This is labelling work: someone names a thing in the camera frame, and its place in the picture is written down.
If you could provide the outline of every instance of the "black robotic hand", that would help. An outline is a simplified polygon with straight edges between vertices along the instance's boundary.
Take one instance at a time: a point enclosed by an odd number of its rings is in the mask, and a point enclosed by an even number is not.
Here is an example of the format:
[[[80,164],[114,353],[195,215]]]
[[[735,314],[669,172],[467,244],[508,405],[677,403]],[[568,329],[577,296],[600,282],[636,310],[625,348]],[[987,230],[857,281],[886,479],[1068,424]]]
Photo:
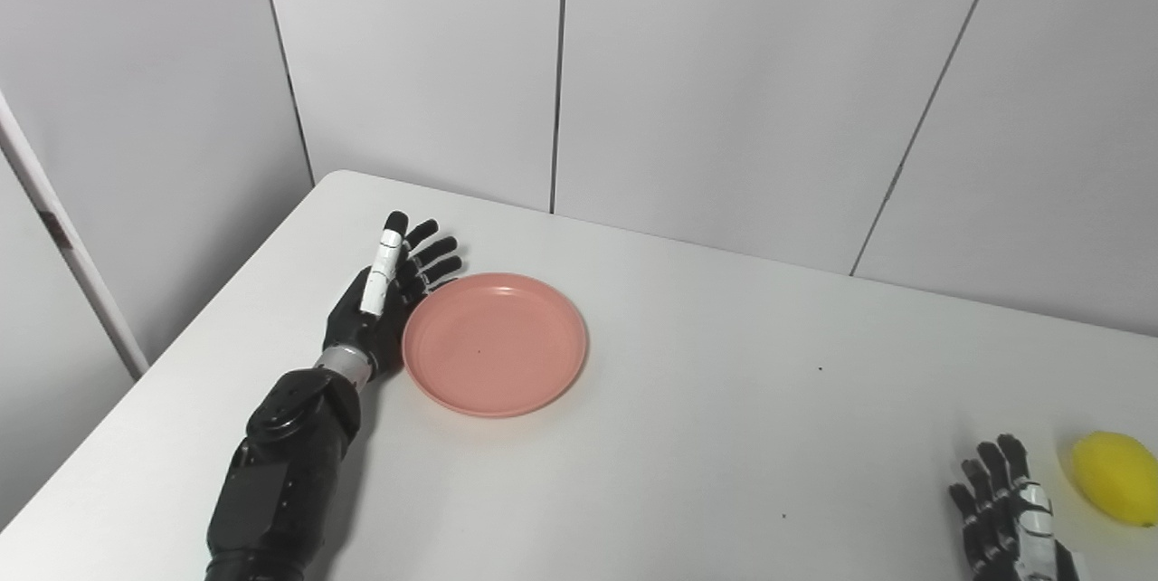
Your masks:
[[[402,231],[405,231],[405,214],[402,214]],[[381,317],[360,310],[362,289],[366,287],[371,267],[362,269],[354,277],[346,293],[343,293],[338,304],[334,306],[330,312],[322,351],[336,345],[358,347],[371,359],[375,378],[390,377],[401,369],[400,344],[402,330],[410,314],[423,297],[452,280],[447,280],[447,275],[454,274],[462,267],[462,259],[459,256],[449,256],[459,248],[459,242],[453,237],[439,238],[427,247],[419,248],[438,230],[438,222],[427,219],[418,223],[403,240],[397,277],[387,289]]]
[[[1029,479],[1021,441],[1003,434],[977,455],[961,462],[973,493],[963,484],[948,488],[974,581],[1082,581],[1072,553],[1054,538],[1053,505]]]
[[[406,222],[390,214],[374,266],[330,312],[317,363],[287,372],[250,417],[210,521],[207,581],[305,579],[361,425],[359,391],[401,368],[410,314],[462,267],[455,238],[419,248],[438,231],[433,219],[402,238]]]

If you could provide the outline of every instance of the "yellow lemon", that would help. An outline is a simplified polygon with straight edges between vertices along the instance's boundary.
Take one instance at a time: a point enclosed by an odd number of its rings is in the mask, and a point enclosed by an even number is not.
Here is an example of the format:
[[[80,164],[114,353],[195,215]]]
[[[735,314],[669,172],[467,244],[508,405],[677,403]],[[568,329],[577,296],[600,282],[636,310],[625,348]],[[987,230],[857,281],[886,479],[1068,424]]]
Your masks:
[[[1073,446],[1073,480],[1111,517],[1153,527],[1158,523],[1158,461],[1133,437],[1094,432]]]

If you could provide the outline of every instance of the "pink plate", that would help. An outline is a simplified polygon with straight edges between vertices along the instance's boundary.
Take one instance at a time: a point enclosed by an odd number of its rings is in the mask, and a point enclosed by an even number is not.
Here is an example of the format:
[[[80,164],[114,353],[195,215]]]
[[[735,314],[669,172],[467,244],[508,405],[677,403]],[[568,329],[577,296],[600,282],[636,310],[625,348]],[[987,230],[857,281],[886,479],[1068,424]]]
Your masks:
[[[402,360],[426,395],[456,412],[516,417],[558,398],[587,353],[582,317],[550,285],[478,274],[432,293],[402,337]]]

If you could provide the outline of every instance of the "robotic arm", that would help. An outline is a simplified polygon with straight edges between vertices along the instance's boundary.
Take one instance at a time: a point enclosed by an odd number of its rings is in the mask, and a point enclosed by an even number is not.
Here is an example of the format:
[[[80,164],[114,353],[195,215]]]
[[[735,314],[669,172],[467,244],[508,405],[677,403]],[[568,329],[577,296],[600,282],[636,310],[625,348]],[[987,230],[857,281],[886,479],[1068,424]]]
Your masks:
[[[322,547],[338,469],[358,435],[358,394],[402,367],[402,330],[413,309],[462,259],[455,238],[416,251],[438,231],[419,223],[402,238],[393,213],[372,267],[362,269],[327,322],[322,355],[287,372],[245,425],[210,521],[206,581],[302,581]]]
[[[948,488],[974,581],[1083,581],[1073,553],[1054,537],[1053,503],[1029,478],[1021,441],[1002,434],[996,444],[977,446],[977,455],[961,463],[973,492]]]

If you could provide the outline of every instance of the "black forearm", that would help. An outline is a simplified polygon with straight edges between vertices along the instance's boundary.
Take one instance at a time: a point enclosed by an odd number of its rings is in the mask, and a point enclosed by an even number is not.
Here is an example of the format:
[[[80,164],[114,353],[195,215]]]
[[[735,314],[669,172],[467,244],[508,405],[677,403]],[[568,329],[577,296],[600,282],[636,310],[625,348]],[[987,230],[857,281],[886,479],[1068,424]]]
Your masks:
[[[301,581],[322,544],[358,392],[324,369],[290,372],[250,417],[210,522],[208,581]]]

